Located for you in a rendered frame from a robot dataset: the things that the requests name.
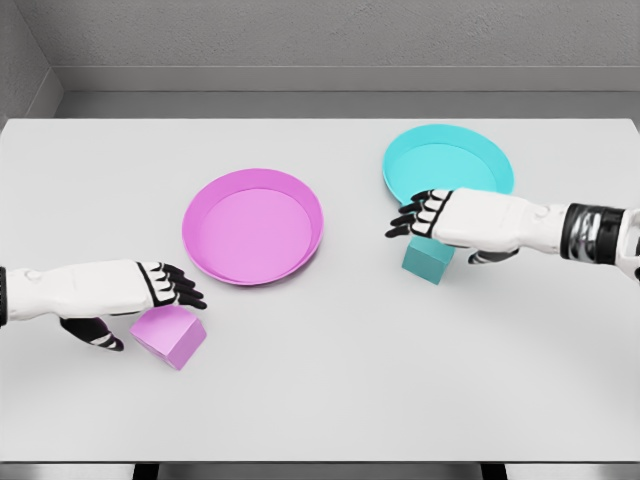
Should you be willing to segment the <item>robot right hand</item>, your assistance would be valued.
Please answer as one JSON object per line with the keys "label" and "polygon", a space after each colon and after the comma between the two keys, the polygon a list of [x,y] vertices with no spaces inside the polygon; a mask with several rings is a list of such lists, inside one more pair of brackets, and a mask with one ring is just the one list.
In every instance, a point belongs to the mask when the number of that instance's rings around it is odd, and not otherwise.
{"label": "robot right hand", "polygon": [[419,192],[390,222],[388,238],[414,235],[457,248],[472,248],[470,264],[497,263],[519,253],[519,227],[528,201],[495,192],[459,188]]}

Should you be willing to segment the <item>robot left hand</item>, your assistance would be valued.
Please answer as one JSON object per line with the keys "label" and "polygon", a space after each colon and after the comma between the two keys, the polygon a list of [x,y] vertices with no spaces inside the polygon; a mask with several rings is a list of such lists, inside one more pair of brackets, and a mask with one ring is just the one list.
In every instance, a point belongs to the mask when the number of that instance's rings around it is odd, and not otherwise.
{"label": "robot left hand", "polygon": [[184,271],[163,262],[113,260],[73,265],[65,274],[62,299],[56,302],[61,327],[86,344],[120,352],[103,316],[126,316],[155,307],[180,305],[204,310],[204,294]]}

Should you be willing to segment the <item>teal block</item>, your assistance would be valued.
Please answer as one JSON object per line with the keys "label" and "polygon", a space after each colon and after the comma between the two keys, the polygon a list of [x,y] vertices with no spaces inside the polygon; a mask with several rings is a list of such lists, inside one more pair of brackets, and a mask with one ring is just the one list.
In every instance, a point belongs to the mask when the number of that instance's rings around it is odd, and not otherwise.
{"label": "teal block", "polygon": [[446,272],[455,248],[424,237],[414,236],[406,248],[402,268],[438,285]]}

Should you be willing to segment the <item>cyan plate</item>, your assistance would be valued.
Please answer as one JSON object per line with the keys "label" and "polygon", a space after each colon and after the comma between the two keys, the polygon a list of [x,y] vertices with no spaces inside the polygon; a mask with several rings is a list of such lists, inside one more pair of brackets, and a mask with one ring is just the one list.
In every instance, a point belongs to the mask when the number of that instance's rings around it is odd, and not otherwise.
{"label": "cyan plate", "polygon": [[498,145],[449,124],[418,126],[400,134],[385,151],[382,173],[388,190],[403,205],[429,189],[510,194],[515,183],[512,165]]}

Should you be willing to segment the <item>pink block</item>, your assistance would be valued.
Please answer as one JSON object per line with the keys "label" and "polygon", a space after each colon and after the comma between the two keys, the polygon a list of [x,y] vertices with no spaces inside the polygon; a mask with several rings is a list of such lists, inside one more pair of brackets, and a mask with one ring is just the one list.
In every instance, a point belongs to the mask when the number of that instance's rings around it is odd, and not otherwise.
{"label": "pink block", "polygon": [[145,349],[178,371],[207,337],[201,320],[176,305],[148,310],[131,326],[130,333]]}

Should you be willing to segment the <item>pink plate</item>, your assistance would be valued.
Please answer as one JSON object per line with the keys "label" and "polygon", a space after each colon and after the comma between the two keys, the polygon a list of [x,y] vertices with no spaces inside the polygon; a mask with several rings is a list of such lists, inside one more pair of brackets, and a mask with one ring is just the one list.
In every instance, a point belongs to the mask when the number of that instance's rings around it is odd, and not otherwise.
{"label": "pink plate", "polygon": [[191,261],[234,285],[280,280],[315,254],[324,232],[321,203],[304,182],[273,169],[227,173],[191,200],[182,222]]}

